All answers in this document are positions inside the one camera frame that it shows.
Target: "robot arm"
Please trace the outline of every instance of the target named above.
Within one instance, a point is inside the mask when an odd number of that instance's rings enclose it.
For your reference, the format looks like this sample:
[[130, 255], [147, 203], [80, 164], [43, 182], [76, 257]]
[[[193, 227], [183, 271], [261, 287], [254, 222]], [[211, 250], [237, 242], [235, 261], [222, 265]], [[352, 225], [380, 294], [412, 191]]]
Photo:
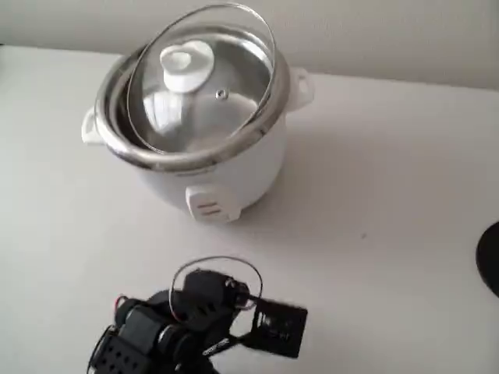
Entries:
[[[209, 357], [237, 344], [298, 357], [306, 309], [252, 296], [246, 284], [210, 270], [186, 276], [172, 295], [175, 315], [168, 300], [168, 290], [126, 299], [90, 358], [94, 374], [212, 374]], [[249, 300], [256, 304], [252, 329], [233, 337], [232, 323]]]

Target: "glass lid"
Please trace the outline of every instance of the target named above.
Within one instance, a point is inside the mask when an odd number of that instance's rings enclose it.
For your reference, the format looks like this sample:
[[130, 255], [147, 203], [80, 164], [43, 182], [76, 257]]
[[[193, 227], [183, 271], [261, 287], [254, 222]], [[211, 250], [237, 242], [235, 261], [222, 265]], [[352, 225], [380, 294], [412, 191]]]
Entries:
[[274, 70], [274, 37], [258, 13], [235, 3], [207, 5], [144, 48], [129, 81], [130, 123], [158, 153], [217, 146], [258, 116]]

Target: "white lid knob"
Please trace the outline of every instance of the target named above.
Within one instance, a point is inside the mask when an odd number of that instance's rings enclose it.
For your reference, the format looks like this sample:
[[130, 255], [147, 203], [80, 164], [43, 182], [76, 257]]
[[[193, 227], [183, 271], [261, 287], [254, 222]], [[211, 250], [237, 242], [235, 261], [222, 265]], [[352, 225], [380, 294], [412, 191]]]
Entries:
[[201, 87], [214, 67], [214, 53], [204, 41], [189, 41], [171, 45], [160, 53], [165, 86], [172, 92], [184, 94]]

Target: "white rice cooker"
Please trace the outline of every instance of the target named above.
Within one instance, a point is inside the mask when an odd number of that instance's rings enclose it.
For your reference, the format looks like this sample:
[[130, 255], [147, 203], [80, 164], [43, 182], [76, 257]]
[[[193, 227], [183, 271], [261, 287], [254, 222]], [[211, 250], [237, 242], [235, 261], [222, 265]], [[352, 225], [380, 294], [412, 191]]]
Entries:
[[[239, 22], [244, 16], [266, 36]], [[245, 5], [207, 5], [115, 64], [81, 135], [196, 220], [227, 222], [271, 187], [285, 115], [312, 100], [311, 78], [288, 67], [261, 16]]]

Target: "table surface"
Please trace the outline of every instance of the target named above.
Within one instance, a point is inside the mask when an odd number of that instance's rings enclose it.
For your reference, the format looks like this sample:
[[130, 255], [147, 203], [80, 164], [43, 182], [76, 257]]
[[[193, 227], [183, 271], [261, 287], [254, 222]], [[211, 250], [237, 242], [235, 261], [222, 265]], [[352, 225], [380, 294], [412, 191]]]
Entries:
[[0, 47], [4, 372], [84, 372], [118, 294], [146, 298], [188, 259], [231, 254], [309, 319], [297, 361], [236, 348], [222, 372], [497, 373], [499, 300], [474, 255], [499, 220], [499, 93], [315, 75], [272, 190], [210, 226], [82, 144], [117, 57]]

